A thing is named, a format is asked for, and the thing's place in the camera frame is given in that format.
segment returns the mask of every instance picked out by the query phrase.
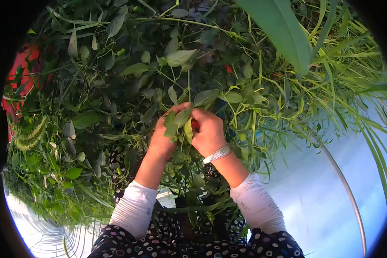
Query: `red object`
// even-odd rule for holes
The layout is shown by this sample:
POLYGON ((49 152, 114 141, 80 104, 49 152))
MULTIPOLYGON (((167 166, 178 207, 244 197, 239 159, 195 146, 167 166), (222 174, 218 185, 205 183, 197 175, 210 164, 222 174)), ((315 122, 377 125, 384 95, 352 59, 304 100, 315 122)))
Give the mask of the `red object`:
POLYGON ((199 123, 196 120, 191 120, 191 127, 192 129, 195 129, 195 131, 199 132, 199 123))
POLYGON ((225 67, 227 68, 228 73, 232 73, 232 67, 230 65, 226 64, 225 67))
MULTIPOLYGON (((25 98, 26 95, 30 92, 30 90, 35 86, 34 80, 36 82, 39 80, 39 75, 36 76, 27 76, 30 73, 39 73, 43 68, 43 64, 39 61, 40 58, 40 50, 39 47, 33 44, 25 44, 21 49, 21 52, 17 52, 13 67, 11 68, 9 75, 7 76, 8 81, 14 80, 17 69, 21 67, 23 70, 22 75, 26 75, 25 77, 21 77, 20 86, 24 86, 23 91, 20 93, 20 96, 14 96, 15 98, 25 98), (28 70, 28 63, 26 61, 34 61, 31 66, 31 71, 28 70)), ((16 83, 10 84, 13 89, 17 88, 16 83)), ((16 115, 16 111, 21 111, 23 107, 24 101, 10 101, 5 98, 2 99, 3 109, 6 110, 7 116, 10 116, 13 122, 18 122, 20 120, 21 114, 16 115)), ((15 132, 12 130, 11 126, 9 126, 9 142, 11 142, 11 136, 15 136, 15 132)))

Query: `silver bracelet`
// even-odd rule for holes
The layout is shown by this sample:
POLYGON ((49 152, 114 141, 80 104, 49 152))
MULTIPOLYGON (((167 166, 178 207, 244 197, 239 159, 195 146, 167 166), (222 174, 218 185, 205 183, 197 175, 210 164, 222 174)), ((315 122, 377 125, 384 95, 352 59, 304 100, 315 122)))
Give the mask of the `silver bracelet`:
POLYGON ((217 149, 216 152, 212 153, 210 156, 206 157, 203 162, 204 164, 207 164, 207 163, 210 163, 216 159, 219 159, 219 158, 222 158, 222 157, 225 157, 226 155, 228 155, 229 153, 231 152, 231 150, 229 149, 229 146, 228 145, 225 145, 219 149, 217 149))

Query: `hand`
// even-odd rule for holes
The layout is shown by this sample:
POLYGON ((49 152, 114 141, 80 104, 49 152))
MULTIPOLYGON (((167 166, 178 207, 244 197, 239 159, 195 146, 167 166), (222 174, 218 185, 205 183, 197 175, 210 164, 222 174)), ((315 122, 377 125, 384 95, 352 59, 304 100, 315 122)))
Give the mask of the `hand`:
POLYGON ((176 149, 176 142, 170 142, 171 137, 163 136, 166 131, 165 116, 169 114, 170 111, 174 111, 175 115, 180 111, 188 108, 190 106, 189 102, 181 103, 177 106, 173 106, 168 112, 166 112, 156 123, 155 132, 152 135, 150 140, 150 145, 148 149, 147 156, 154 156, 154 160, 160 159, 167 161, 171 157, 171 152, 176 149))
POLYGON ((208 157, 227 144, 222 119, 199 108, 194 109, 191 115, 199 123, 199 132, 192 128, 192 145, 202 156, 208 157))

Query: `foliage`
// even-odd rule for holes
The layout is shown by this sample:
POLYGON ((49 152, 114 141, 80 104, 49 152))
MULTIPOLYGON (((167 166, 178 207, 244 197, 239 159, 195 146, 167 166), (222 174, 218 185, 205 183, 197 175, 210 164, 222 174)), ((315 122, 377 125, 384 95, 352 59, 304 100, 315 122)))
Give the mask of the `foliage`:
MULTIPOLYGON (((355 12, 335 0, 236 2, 58 0, 48 7, 27 40, 41 46, 44 62, 30 76, 52 78, 30 92, 14 123, 14 142, 41 139, 11 145, 6 182, 30 190, 13 193, 63 225, 110 217, 114 191, 133 179, 158 117, 191 101, 223 118, 227 142, 251 172, 270 175, 277 150, 294 136, 319 148, 332 141, 322 138, 329 125, 337 137, 361 132, 387 200, 374 131, 387 133, 387 68, 355 12), (366 117, 366 100, 385 127, 366 117), (113 151, 120 155, 106 159, 113 151)), ((6 89, 10 103, 17 92, 6 89)), ((189 114, 166 117, 177 151, 161 187, 186 199, 165 210, 188 212, 195 225, 198 215, 212 222, 235 204, 227 182, 209 177, 191 146, 189 114)))

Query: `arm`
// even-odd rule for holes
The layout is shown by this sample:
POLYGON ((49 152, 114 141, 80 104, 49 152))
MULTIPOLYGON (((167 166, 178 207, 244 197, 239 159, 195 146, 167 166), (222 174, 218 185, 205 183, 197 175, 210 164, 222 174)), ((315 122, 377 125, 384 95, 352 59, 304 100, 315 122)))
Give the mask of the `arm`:
MULTIPOLYGON (((172 107, 170 111, 177 114, 187 107, 189 103, 185 102, 172 107)), ((135 180, 125 189, 109 222, 128 231, 135 238, 143 238, 146 235, 166 161, 176 148, 175 142, 171 143, 169 137, 163 136, 166 130, 164 122, 164 117, 158 120, 148 152, 135 180)))
MULTIPOLYGON (((192 145, 202 156, 208 157, 227 144, 220 118, 201 109, 194 109, 192 117, 200 126, 199 132, 193 133, 192 145)), ((258 175, 250 175, 233 152, 212 164, 229 183, 230 195, 251 230, 258 227, 267 234, 285 231, 282 212, 258 181, 258 175)))

